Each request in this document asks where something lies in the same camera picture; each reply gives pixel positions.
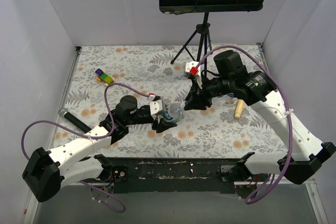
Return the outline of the blue label water bottle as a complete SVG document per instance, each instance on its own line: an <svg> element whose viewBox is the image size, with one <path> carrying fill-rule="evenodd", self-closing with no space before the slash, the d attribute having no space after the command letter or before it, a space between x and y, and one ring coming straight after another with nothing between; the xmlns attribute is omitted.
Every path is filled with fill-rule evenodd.
<svg viewBox="0 0 336 224"><path fill-rule="evenodd" d="M235 95L233 94L233 93L229 93L229 94L227 94L229 97L231 97L231 98L234 98L235 97Z"/></svg>

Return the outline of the white blue label bottle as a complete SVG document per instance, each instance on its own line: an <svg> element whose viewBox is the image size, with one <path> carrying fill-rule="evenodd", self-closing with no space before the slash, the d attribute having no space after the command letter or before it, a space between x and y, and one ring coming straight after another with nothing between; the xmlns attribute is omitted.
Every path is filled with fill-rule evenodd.
<svg viewBox="0 0 336 224"><path fill-rule="evenodd" d="M174 123L184 119L184 109L181 108L181 102L171 103L162 116L166 121Z"/></svg>

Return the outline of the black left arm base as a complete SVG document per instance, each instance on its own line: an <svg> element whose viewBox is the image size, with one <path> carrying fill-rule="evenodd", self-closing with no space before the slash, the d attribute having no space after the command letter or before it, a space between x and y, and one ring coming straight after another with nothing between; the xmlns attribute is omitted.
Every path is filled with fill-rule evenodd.
<svg viewBox="0 0 336 224"><path fill-rule="evenodd" d="M110 175L108 182L110 183L125 183L128 180L127 166L112 166L110 168Z"/></svg>

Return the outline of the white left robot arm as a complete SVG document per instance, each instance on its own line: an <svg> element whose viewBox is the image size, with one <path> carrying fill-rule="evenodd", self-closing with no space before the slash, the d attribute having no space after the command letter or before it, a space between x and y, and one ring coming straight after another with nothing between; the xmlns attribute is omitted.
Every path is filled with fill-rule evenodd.
<svg viewBox="0 0 336 224"><path fill-rule="evenodd" d="M23 180L38 202L45 202L62 187L87 178L106 182L115 171L114 165L101 154L91 154L121 140L130 125L151 124L157 133L176 127L175 122L164 118L165 109L158 96L148 105L138 107L137 99L126 95L104 121L83 137L47 151L42 147L36 149L23 171Z"/></svg>

